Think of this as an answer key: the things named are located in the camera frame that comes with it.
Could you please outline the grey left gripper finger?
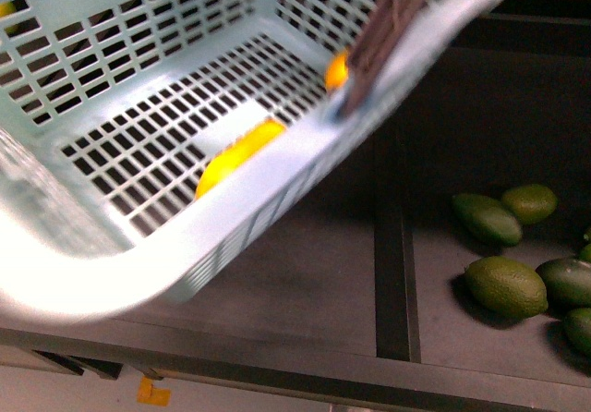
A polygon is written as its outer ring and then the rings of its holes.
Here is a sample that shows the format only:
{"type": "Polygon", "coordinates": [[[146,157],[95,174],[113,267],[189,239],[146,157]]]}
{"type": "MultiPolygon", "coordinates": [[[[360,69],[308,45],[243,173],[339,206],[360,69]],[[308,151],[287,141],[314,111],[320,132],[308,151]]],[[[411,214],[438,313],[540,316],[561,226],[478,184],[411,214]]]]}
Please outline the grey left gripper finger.
{"type": "Polygon", "coordinates": [[[346,66],[351,86],[341,112],[352,114],[369,96],[397,43],[427,0],[379,0],[349,50],[346,66]]]}

